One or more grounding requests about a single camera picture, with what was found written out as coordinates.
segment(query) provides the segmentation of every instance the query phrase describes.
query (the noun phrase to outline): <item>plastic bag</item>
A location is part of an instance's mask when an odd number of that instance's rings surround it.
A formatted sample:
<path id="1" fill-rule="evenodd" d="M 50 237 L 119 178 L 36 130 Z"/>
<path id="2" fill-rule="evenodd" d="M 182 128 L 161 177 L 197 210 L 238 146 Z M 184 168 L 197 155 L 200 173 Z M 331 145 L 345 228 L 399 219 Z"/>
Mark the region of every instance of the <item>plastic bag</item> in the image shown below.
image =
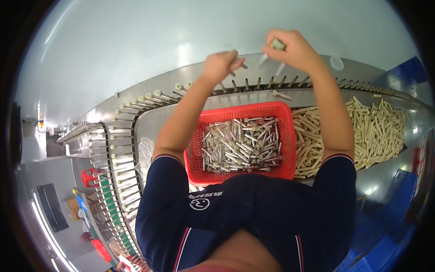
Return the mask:
<path id="1" fill-rule="evenodd" d="M 147 182 L 147 174 L 148 169 L 150 169 L 153 151 L 154 151 L 154 142 L 149 138 L 141 138 L 141 142 L 139 144 L 139 162 L 136 164 L 134 169 L 141 175 L 143 185 L 145 187 Z"/>

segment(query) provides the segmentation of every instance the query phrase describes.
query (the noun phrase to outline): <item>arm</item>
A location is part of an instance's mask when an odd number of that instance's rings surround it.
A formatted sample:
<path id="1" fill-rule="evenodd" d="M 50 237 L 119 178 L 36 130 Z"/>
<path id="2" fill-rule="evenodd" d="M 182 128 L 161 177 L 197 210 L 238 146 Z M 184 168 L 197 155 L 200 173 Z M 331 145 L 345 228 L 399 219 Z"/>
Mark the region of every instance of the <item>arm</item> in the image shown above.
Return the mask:
<path id="1" fill-rule="evenodd" d="M 171 154 L 180 161 L 184 161 L 183 152 L 196 129 L 206 99 L 219 82 L 242 65 L 244 58 L 233 63 L 236 57 L 237 51 L 235 50 L 207 57 L 202 74 L 192 84 L 172 116 L 160 130 L 153 152 L 154 158 L 160 154 Z"/>
<path id="2" fill-rule="evenodd" d="M 319 109 L 321 134 L 325 150 L 323 159 L 336 153 L 354 157 L 354 131 L 349 113 L 343 103 L 337 82 L 316 51 L 297 30 L 271 30 L 270 44 L 278 38 L 286 44 L 284 51 L 263 47 L 263 52 L 307 73 L 313 81 L 314 95 Z"/>

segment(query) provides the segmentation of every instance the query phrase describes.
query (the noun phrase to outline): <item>red plastic basket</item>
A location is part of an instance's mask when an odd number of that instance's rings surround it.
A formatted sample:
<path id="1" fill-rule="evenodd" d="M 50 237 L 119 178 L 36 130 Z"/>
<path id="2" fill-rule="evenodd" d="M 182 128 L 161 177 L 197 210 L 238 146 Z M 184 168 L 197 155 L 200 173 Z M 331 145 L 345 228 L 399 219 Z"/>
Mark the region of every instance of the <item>red plastic basket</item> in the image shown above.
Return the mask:
<path id="1" fill-rule="evenodd" d="M 245 106 L 226 107 L 222 109 L 203 111 L 199 117 L 199 124 L 190 141 L 191 156 L 184 151 L 184 162 L 186 165 L 189 182 L 194 186 L 207 186 L 224 182 L 234 175 L 244 172 L 231 172 L 227 174 L 215 174 L 202 171 L 202 132 L 210 123 L 226 121 L 234 118 L 255 118 L 263 116 L 278 117 L 279 138 L 282 141 L 282 162 L 281 166 L 272 168 L 270 172 L 253 171 L 252 173 L 263 174 L 269 177 L 292 179 L 296 169 L 296 140 L 294 137 L 293 119 L 291 110 L 284 102 L 266 102 Z"/>

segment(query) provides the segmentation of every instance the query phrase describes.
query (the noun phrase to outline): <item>person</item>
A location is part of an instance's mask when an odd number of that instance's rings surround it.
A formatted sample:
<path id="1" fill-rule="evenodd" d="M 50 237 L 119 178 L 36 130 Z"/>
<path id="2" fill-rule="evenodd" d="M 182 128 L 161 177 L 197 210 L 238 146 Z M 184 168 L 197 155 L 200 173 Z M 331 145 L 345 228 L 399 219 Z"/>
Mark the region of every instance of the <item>person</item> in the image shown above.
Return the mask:
<path id="1" fill-rule="evenodd" d="M 274 38 L 285 50 L 266 45 L 263 52 L 313 82 L 325 146 L 313 186 L 243 174 L 189 193 L 183 152 L 213 88 L 244 61 L 235 50 L 208 56 L 157 137 L 139 204 L 137 241 L 154 272 L 333 271 L 347 255 L 356 209 L 351 119 L 329 68 L 304 37 L 271 30 L 267 44 Z"/>

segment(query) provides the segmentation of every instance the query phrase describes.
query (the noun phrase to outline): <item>red stool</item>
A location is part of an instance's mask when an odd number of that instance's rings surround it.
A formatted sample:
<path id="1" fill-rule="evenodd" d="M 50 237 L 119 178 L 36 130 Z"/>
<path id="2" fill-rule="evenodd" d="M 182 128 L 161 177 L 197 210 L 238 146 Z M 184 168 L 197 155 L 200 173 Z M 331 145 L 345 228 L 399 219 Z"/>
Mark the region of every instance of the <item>red stool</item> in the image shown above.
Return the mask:
<path id="1" fill-rule="evenodd" d="M 98 179 L 98 177 L 94 177 L 94 173 L 98 174 L 98 171 L 95 168 L 87 169 L 82 172 L 82 183 L 85 187 L 98 187 L 100 186 L 98 183 L 95 183 L 95 180 Z"/>
<path id="2" fill-rule="evenodd" d="M 112 257 L 110 256 L 107 249 L 104 247 L 103 243 L 100 240 L 91 240 L 91 243 L 94 246 L 95 250 L 98 252 L 98 254 L 103 258 L 103 260 L 107 263 L 110 263 Z"/>

